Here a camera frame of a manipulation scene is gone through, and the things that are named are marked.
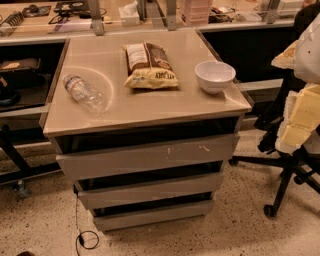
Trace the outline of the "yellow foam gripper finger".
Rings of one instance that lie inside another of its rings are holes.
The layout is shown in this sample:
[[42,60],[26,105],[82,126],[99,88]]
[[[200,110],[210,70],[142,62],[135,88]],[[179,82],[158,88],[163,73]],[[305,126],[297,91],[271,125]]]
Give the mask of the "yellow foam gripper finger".
[[292,154],[320,125],[320,85],[308,83],[299,92],[290,91],[279,126],[275,147]]

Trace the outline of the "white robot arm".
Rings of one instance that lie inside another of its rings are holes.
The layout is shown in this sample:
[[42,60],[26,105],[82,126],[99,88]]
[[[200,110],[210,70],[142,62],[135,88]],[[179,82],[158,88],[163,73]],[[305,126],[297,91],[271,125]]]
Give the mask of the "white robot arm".
[[306,82],[299,93],[288,94],[275,143],[278,151],[292,154],[320,125],[320,14],[271,64],[292,69],[296,78]]

